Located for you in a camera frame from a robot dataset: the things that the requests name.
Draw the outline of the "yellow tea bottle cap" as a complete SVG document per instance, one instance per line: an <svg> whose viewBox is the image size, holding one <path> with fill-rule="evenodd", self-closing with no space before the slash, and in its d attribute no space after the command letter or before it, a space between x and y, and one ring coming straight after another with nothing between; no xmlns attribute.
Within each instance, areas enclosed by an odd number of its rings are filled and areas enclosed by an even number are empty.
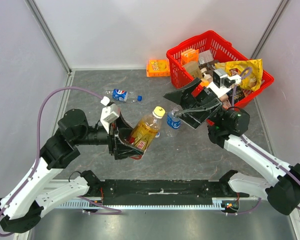
<svg viewBox="0 0 300 240"><path fill-rule="evenodd" d="M156 106L152 111L152 114L158 119L162 119L165 113L166 113L165 109L162 108L161 106Z"/></svg>

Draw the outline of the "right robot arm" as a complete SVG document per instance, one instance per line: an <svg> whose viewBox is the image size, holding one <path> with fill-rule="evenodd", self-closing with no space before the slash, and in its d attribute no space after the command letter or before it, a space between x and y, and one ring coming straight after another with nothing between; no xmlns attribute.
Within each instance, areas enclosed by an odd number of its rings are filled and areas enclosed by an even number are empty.
<svg viewBox="0 0 300 240"><path fill-rule="evenodd" d="M225 197L245 193L266 199L279 213L290 215L300 204L300 164L291 165L278 159L245 136L250 115L238 106L224 109L220 98L241 83L239 75L222 77L208 86L196 78L164 98L179 105L173 115L188 126L197 129L208 121L209 140L235 154L254 168L261 177L251 177L231 171L219 184Z"/></svg>

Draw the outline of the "brown tea bottle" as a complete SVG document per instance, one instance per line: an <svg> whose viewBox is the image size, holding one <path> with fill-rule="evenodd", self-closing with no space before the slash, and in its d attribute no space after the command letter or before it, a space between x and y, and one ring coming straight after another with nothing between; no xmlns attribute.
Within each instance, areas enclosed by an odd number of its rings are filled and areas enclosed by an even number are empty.
<svg viewBox="0 0 300 240"><path fill-rule="evenodd" d="M156 134L160 131L163 118L156 118L152 113L144 115L132 130L127 141L144 153L149 148Z"/></svg>

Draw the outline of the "blue Pocari Sweat bottle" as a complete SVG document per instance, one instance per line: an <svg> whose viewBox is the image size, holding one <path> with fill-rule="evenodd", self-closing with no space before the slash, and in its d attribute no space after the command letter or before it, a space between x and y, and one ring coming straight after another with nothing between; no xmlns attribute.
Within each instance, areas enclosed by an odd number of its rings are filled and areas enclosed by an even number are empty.
<svg viewBox="0 0 300 240"><path fill-rule="evenodd" d="M167 125L174 130L179 129L181 126L181 120L178 117L174 116L174 114L178 111L179 111L179 109L177 107L174 107L167 114L167 119L166 119Z"/></svg>

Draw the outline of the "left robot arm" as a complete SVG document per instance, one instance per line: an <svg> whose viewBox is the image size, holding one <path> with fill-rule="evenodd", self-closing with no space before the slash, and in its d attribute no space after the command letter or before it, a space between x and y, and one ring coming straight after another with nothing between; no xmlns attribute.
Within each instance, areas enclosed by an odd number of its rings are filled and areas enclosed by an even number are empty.
<svg viewBox="0 0 300 240"><path fill-rule="evenodd" d="M107 145L115 160L142 156L143 150L126 141L131 132L132 127L122 115L105 128L98 124L90 126L81 109L67 111L29 172L6 197L0 198L1 236L31 230L47 213L72 198L99 195L102 183L91 170L82 171L77 178L51 192L42 191L80 155L79 145Z"/></svg>

